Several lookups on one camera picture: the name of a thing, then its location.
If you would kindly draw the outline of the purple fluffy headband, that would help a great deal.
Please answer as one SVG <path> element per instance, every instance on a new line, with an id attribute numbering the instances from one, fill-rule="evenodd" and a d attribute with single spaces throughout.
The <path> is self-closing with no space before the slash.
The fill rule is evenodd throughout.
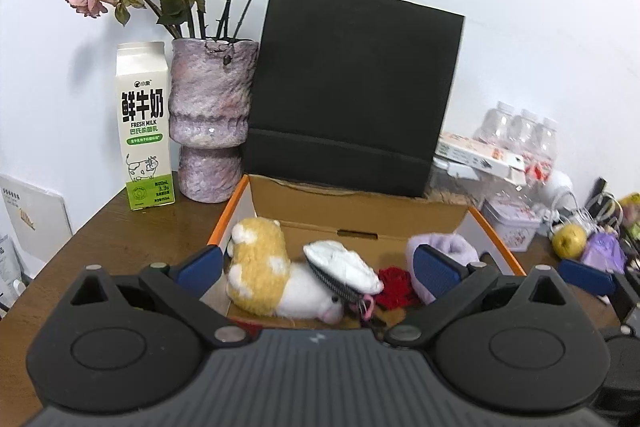
<path id="1" fill-rule="evenodd" d="M 411 236 L 405 254 L 412 287 L 426 305 L 461 283 L 468 266 L 480 261 L 476 249 L 457 233 Z"/>

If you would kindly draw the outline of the red fabric rose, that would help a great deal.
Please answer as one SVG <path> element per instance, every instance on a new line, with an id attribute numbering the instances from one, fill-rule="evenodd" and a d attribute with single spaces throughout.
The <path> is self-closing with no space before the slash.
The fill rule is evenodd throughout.
<path id="1" fill-rule="evenodd" d="M 388 267 L 378 271 L 383 290 L 374 297 L 383 310 L 395 310 L 419 306 L 422 300 L 414 291 L 410 273 L 398 267 Z"/>

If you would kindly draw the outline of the yellow white plush toy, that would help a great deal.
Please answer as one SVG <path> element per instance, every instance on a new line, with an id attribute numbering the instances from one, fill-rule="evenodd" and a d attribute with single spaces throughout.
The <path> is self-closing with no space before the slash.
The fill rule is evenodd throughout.
<path id="1" fill-rule="evenodd" d="M 340 323 L 344 303 L 306 262 L 288 257 L 280 223 L 247 218 L 233 225 L 227 294 L 238 308 L 260 317 Z"/>

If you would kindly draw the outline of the white zipper pouch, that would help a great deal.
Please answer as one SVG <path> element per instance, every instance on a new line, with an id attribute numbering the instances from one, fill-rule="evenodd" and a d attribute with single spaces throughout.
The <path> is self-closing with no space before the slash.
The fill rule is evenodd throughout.
<path id="1" fill-rule="evenodd" d="M 340 242 L 312 242 L 303 254 L 314 275 L 349 305 L 368 303 L 384 289 L 378 273 Z"/>

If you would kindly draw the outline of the green apple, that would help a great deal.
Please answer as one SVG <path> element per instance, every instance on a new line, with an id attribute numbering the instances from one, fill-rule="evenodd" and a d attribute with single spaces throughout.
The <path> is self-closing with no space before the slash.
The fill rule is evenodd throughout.
<path id="1" fill-rule="evenodd" d="M 563 225 L 553 234 L 551 239 L 555 254 L 561 259 L 577 260 L 582 257 L 588 241 L 583 227 L 570 223 Z"/>

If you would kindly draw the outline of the purple tissue pack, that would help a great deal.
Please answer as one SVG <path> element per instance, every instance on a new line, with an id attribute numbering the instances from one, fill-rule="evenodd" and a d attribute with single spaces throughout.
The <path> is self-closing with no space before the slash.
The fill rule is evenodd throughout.
<path id="1" fill-rule="evenodd" d="M 580 258 L 583 265 L 602 272 L 625 272 L 626 255 L 614 234 L 599 232 L 592 234 Z"/>

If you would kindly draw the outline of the white tin box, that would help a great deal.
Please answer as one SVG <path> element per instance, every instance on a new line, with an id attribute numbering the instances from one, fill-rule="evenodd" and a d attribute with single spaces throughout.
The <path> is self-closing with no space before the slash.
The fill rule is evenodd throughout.
<path id="1" fill-rule="evenodd" d="M 536 213 L 520 200 L 486 199 L 480 213 L 512 253 L 527 251 L 541 225 Z"/>

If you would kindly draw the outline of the colourful snack packet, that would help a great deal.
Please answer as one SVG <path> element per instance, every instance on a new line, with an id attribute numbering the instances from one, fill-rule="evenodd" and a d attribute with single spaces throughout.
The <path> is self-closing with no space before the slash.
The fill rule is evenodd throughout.
<path id="1" fill-rule="evenodd" d="M 629 229 L 640 221 L 640 193 L 632 193 L 621 198 L 618 203 L 623 210 L 623 225 Z"/>

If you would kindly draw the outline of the red cardboard box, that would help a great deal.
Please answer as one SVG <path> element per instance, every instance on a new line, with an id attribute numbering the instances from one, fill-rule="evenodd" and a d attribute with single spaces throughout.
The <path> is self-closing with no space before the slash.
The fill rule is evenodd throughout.
<path id="1" fill-rule="evenodd" d="M 501 273 L 525 273 L 520 262 L 473 207 L 295 184 L 265 176 L 243 176 L 224 207 L 209 243 L 226 248 L 233 225 L 251 217 L 278 220 L 286 249 L 294 260 L 304 259 L 305 244 L 334 239 L 357 251 L 376 271 L 405 268 L 405 250 L 410 237 L 458 233 L 477 254 L 488 254 Z"/>

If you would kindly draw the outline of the flat white red box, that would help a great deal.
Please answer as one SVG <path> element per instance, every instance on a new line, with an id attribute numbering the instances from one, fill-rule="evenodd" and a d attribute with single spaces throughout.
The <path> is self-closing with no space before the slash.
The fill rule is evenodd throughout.
<path id="1" fill-rule="evenodd" d="M 515 185 L 526 183 L 525 161 L 521 155 L 449 132 L 439 135 L 435 155 L 472 167 Z"/>

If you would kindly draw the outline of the right water bottle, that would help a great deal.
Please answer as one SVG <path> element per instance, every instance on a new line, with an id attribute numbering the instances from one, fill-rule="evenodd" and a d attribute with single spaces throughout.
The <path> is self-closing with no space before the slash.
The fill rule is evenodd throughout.
<path id="1" fill-rule="evenodd" d="M 534 175 L 541 183 L 546 183 L 551 176 L 556 158 L 558 157 L 558 123 L 548 117 L 544 117 L 537 124 L 534 132 L 535 165 Z"/>

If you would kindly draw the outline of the middle water bottle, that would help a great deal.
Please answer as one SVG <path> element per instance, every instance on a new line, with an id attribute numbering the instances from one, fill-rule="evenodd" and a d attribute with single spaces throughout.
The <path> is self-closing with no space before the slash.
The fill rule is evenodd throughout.
<path id="1" fill-rule="evenodd" d="M 503 147 L 514 154 L 523 153 L 525 145 L 534 135 L 537 122 L 537 115 L 523 108 L 521 113 L 510 120 L 508 129 L 506 129 Z"/>

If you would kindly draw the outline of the white board on floor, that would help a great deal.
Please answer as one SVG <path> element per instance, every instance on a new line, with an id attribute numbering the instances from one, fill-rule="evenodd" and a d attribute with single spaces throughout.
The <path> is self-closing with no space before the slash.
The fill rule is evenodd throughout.
<path id="1" fill-rule="evenodd" d="M 1 176 L 1 208 L 11 231 L 1 232 L 1 311 L 8 311 L 26 286 L 72 238 L 64 198 L 35 185 Z"/>

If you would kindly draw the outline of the purple textured vase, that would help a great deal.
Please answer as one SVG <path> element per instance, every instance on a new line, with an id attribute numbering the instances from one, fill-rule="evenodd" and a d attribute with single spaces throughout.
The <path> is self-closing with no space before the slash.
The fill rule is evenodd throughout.
<path id="1" fill-rule="evenodd" d="M 195 202 L 225 202 L 241 179 L 258 50 L 252 40 L 172 42 L 169 133 L 179 190 Z"/>

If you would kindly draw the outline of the white green milk carton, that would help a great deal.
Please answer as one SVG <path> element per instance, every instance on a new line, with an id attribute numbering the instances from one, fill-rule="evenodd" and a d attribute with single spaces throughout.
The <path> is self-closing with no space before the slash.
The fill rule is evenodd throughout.
<path id="1" fill-rule="evenodd" d="M 115 88 L 118 134 L 129 208 L 175 202 L 169 138 L 169 70 L 165 43 L 121 43 Z"/>

